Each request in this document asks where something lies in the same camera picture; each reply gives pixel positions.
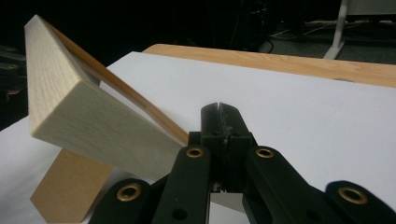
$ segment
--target beveled wood edge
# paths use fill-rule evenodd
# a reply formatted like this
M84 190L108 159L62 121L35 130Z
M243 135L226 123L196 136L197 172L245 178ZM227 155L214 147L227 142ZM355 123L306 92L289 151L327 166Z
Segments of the beveled wood edge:
M119 77L109 71L104 65L94 59L80 46L75 44L71 39L62 34L55 27L47 23L48 27L59 38L69 52L77 58L78 63L88 72L104 81L107 85L119 92L125 98L133 102L135 105L145 111L152 119L154 119L164 130L173 135L178 141L187 145L189 136L187 132L181 129L176 123L169 119L158 107L152 104L139 92L135 91L132 87L122 81Z
M144 53L396 87L396 65L156 44Z

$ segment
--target wood grain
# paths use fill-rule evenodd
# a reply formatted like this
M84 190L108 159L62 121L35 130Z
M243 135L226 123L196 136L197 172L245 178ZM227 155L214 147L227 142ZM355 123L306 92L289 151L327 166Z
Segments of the wood grain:
M145 53L225 63L311 77L349 80L384 87L396 87L396 65L358 63L316 58L303 58L226 49L205 49L174 45L153 45Z
M33 137L145 178L168 174L182 144L92 82L39 17L25 33Z
M31 197L48 223L80 223L113 167L62 150Z
M67 38L64 34L58 31L55 27L48 24L52 32L56 34L59 40L69 50L69 52L77 59L78 64L84 68L85 71L89 71L91 75L104 81L111 88L119 92L121 95L126 97L128 100L139 106L145 111L152 119L154 119L167 133L173 135L184 145L187 145L189 141L189 135L187 132L182 130L177 124L169 119L165 114L158 109L154 104L148 101L139 92L132 89L128 84L110 72L101 63L94 59L90 54L85 52L72 40Z

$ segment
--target brass ring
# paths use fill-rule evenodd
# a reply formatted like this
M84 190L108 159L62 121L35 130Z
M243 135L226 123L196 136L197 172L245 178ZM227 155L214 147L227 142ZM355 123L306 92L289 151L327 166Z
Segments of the brass ring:
M274 157L274 152L268 148L258 148L256 154L261 158L269 159Z
M338 189L338 193L343 199L349 201L350 203L365 204L368 202L366 195L364 195L357 189L353 189L350 187L341 187Z
M125 194L124 191L127 189L134 189L134 193L132 195ZM117 192L117 198L122 202L129 202L139 197L141 192L142 192L142 188L140 187L140 185L130 184L119 189L119 191Z
M189 148L187 150L187 156L191 158L198 158L198 157L202 157L203 155L204 152L198 147Z

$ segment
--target wooden table edge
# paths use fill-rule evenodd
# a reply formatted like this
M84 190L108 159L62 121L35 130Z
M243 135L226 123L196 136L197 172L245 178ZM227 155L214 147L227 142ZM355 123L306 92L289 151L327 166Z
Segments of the wooden table edge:
M396 65L156 44L144 53L396 88Z

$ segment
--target white paper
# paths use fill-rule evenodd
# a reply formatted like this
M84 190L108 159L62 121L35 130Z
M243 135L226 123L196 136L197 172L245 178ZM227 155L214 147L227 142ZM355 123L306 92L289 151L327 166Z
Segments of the white paper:
M235 106L310 185L351 181L396 209L396 89L136 52L109 69L187 132L203 106Z

